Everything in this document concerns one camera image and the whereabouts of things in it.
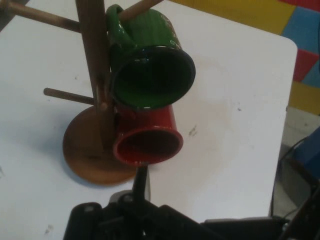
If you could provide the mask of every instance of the colorful wall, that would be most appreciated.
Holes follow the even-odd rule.
[[[320,115],[320,0],[172,0],[282,35],[298,46],[289,105]]]

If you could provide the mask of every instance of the green mug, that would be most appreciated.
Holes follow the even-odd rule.
[[[113,98],[135,110],[176,102],[191,88],[196,68],[169,19],[149,9],[120,23],[121,11],[119,5],[106,11]]]

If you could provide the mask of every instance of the mug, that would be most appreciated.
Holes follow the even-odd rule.
[[[117,105],[115,112],[113,154],[119,161],[136,167],[156,164],[181,150],[184,140],[171,105],[139,112]]]
[[[121,23],[118,14],[122,10],[112,5],[106,11],[113,98],[134,110],[176,102],[194,82],[192,58],[181,49],[163,14],[149,9]]]

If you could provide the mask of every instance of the yellow panel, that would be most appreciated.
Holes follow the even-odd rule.
[[[289,106],[315,115],[320,114],[320,88],[294,81]]]
[[[295,6],[279,0],[173,0],[232,21],[281,34]]]

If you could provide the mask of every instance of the wooden mug stand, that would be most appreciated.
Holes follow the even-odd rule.
[[[122,22],[147,11],[162,0],[141,0],[119,14]],[[23,4],[0,0],[0,10],[81,33],[93,97],[45,88],[47,96],[93,105],[77,115],[63,137],[69,167],[87,181],[101,185],[123,183],[136,168],[115,159],[114,105],[110,95],[109,42],[104,0],[75,0],[79,22]]]

